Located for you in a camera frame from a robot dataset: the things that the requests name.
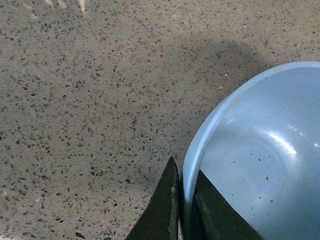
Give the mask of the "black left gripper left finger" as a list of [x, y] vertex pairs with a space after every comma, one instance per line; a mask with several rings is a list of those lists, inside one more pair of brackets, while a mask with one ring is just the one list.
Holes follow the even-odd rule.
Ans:
[[177, 240], [180, 178], [170, 157], [150, 201], [126, 237], [127, 240]]

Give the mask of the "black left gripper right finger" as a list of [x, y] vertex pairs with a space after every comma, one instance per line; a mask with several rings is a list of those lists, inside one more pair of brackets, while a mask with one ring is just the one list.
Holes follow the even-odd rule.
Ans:
[[191, 209], [193, 240], [262, 240], [200, 170]]

